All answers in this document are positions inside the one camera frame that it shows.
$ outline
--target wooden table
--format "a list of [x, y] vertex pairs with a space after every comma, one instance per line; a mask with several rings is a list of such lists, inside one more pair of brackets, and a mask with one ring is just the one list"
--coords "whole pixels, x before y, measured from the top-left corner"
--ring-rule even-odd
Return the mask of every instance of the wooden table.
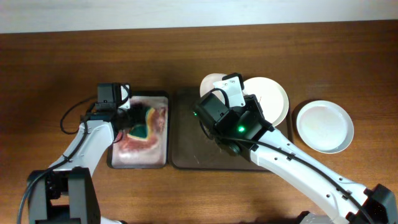
[[[269, 77], [290, 97], [342, 106], [355, 137], [338, 154], [298, 147], [347, 178], [398, 195], [398, 22], [278, 24], [0, 35], [0, 219], [14, 223], [32, 170], [73, 136], [62, 114], [99, 82], [175, 91], [209, 73]], [[66, 121], [75, 129], [76, 110]], [[130, 223], [239, 223], [321, 213], [271, 173], [114, 170], [93, 176], [101, 214]], [[24, 212], [24, 223], [27, 210]]]

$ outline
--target white wall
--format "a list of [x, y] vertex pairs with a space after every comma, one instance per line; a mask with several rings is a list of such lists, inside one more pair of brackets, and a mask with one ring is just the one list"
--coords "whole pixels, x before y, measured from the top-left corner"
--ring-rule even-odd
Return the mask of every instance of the white wall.
[[397, 18], [398, 0], [0, 0], [0, 33]]

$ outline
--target green light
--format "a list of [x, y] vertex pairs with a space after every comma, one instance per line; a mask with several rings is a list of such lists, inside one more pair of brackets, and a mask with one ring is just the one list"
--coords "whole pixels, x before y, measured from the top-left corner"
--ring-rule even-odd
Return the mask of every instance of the green light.
[[239, 126], [239, 127], [238, 127], [238, 131], [239, 131], [240, 133], [244, 132], [244, 126]]

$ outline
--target black tray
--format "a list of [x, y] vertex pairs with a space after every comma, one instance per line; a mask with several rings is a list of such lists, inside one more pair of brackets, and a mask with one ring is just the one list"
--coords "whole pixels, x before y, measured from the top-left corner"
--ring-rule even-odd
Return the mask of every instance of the black tray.
[[[182, 89], [172, 96], [169, 163], [178, 169], [268, 171], [241, 156], [230, 156], [209, 140], [190, 110], [199, 88]], [[277, 127], [293, 142], [290, 112]]]

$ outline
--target table top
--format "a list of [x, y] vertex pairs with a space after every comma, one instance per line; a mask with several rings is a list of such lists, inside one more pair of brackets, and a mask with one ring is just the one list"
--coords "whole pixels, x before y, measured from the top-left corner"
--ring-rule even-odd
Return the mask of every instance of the table top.
[[[99, 82], [137, 90], [197, 86], [209, 73], [280, 83], [292, 109], [322, 99], [353, 119], [338, 154], [296, 145], [337, 173], [398, 195], [398, 21], [136, 29], [0, 35], [0, 219], [14, 223], [32, 170], [74, 136], [59, 119]], [[65, 126], [75, 129], [80, 108]], [[101, 158], [93, 182], [105, 217], [129, 223], [239, 223], [322, 213], [272, 173], [114, 170]], [[24, 210], [24, 223], [27, 210]]]

